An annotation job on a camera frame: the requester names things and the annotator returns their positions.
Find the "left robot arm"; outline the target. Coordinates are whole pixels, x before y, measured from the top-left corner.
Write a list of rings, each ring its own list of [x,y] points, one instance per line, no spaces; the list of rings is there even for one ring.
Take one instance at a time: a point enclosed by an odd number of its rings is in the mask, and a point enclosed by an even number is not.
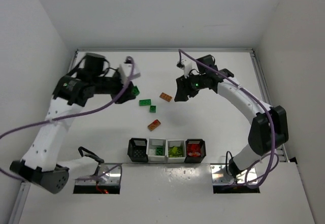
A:
[[[105,56],[86,53],[63,77],[52,93],[44,121],[32,123],[40,130],[29,150],[20,160],[12,161],[10,171],[52,194],[63,190],[70,178],[97,180],[105,162],[96,153],[80,146],[80,157],[59,163],[58,155],[75,118],[100,112],[112,104],[134,100],[133,79],[139,78],[132,57],[111,69]]]

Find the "lime curved lego brick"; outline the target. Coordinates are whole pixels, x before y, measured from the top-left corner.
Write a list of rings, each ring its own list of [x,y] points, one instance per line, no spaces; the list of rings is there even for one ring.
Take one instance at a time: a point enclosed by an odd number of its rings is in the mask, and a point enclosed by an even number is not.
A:
[[[177,152],[178,152],[178,151],[182,151],[182,149],[179,148],[179,147],[173,147],[173,148],[170,150],[170,153],[172,152],[172,153],[175,153],[175,154],[177,155]]]

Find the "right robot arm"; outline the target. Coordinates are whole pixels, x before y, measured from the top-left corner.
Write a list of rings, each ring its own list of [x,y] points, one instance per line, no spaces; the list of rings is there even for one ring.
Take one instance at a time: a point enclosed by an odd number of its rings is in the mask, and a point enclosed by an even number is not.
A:
[[[229,161],[227,170],[237,176],[255,161],[289,140],[286,110],[257,99],[228,69],[219,70],[212,55],[180,58],[183,75],[176,79],[175,102],[186,102],[200,90],[210,89],[234,105],[250,123],[247,145]]]

